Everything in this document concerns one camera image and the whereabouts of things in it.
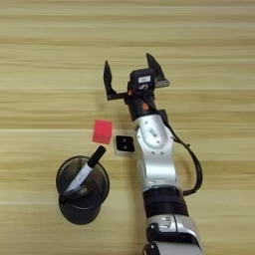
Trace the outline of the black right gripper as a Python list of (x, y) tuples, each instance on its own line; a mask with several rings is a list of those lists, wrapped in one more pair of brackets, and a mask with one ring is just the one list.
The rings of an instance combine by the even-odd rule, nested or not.
[(158, 110), (155, 105), (154, 90), (169, 86), (169, 80), (165, 79), (163, 70), (150, 53), (146, 54), (148, 66), (154, 71), (155, 83), (135, 85), (127, 83), (127, 91), (117, 93), (112, 87), (112, 71), (108, 61), (105, 61), (104, 83), (109, 101), (123, 99), (128, 106), (131, 120), (149, 115), (160, 115), (164, 121), (167, 120), (165, 110)]

